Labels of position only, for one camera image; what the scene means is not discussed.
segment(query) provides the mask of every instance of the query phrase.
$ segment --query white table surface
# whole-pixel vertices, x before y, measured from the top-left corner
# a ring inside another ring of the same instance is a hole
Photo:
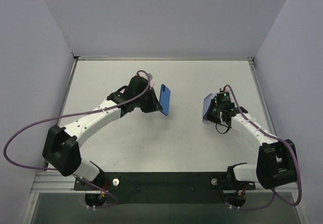
[[[240,105],[268,129],[248,61],[79,61],[63,114],[94,109],[140,69],[153,75],[157,97],[161,84],[170,88],[169,116],[136,109],[85,142],[82,158],[106,172],[216,172],[256,163],[257,152],[240,134],[221,135],[202,122],[203,99],[230,84]]]

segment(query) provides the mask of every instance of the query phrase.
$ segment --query gray wall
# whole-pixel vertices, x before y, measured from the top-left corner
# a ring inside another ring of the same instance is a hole
[[[323,218],[322,4],[287,0],[255,58],[275,129],[296,144],[310,223]]]
[[[45,0],[74,55],[255,56],[286,0]]]
[[[72,54],[43,0],[0,0],[0,136],[2,149],[28,123],[56,116],[62,106]],[[12,159],[41,165],[41,151],[54,122],[21,134]],[[34,171],[0,156],[0,223],[20,223]]]

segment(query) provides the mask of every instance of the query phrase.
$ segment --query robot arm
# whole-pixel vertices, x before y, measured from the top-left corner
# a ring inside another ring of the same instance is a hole
[[[121,87],[95,108],[96,113],[85,115],[63,127],[58,125],[51,127],[47,134],[42,153],[43,157],[63,176],[73,174],[97,183],[102,170],[94,163],[82,159],[79,150],[87,139],[108,123],[132,112],[136,107],[139,107],[144,113],[161,111],[164,115],[168,114],[169,95],[167,97],[168,102],[163,101],[165,103],[162,107],[157,100],[154,89],[148,87],[148,83],[147,79],[134,76],[128,86]],[[131,100],[143,91],[145,93],[142,96]],[[160,92],[162,98],[162,94],[167,92],[165,85],[162,85]]]
[[[216,124],[225,123],[228,128],[239,132],[258,151],[257,165],[241,163],[228,167],[228,175],[232,182],[256,182],[265,189],[295,182],[296,171],[290,152],[283,143],[261,132],[261,125],[251,117],[246,109],[241,107],[240,110],[244,116],[235,103],[231,102],[229,91],[210,94],[204,100],[204,121]],[[296,154],[294,143],[290,140],[286,141]]]

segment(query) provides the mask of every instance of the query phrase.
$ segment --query white knob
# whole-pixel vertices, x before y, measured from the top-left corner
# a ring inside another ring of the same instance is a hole
[[[119,185],[119,180],[118,179],[114,179],[112,181],[112,184],[113,184],[113,186],[118,186]]]

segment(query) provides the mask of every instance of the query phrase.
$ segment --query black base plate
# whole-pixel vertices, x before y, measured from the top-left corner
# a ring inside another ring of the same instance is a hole
[[[224,203],[222,190],[236,190],[227,183],[226,172],[198,173],[104,173],[107,190],[119,199],[119,203]],[[119,180],[113,186],[113,179]],[[217,179],[217,185],[211,184]],[[247,185],[254,190],[254,185]],[[93,187],[75,182],[74,190],[94,190]]]

